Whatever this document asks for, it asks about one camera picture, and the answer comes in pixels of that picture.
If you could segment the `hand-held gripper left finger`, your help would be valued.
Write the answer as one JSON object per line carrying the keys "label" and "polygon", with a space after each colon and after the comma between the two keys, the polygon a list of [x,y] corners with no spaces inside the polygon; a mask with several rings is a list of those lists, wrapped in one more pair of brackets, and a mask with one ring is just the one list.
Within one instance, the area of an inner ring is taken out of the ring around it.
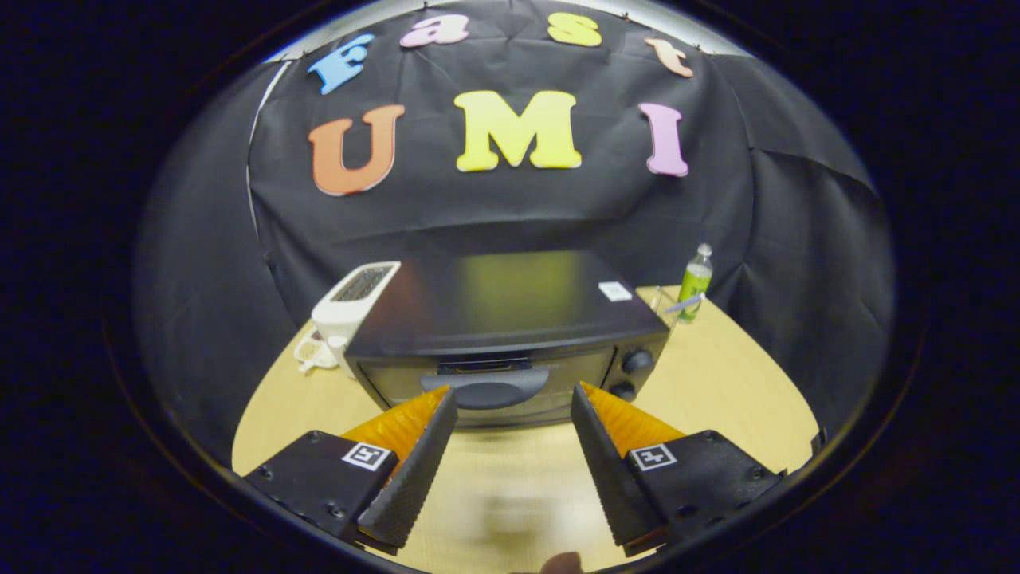
{"label": "hand-held gripper left finger", "polygon": [[347,544],[406,545],[458,419],[441,386],[341,435],[310,430],[245,480],[285,511]]}

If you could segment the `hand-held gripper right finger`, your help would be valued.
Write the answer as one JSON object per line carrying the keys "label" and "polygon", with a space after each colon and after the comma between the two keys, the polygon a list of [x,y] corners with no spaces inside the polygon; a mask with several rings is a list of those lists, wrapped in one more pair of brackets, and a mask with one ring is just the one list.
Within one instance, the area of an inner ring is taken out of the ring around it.
{"label": "hand-held gripper right finger", "polygon": [[784,479],[716,430],[685,434],[584,382],[573,389],[571,420],[627,556],[714,532]]}

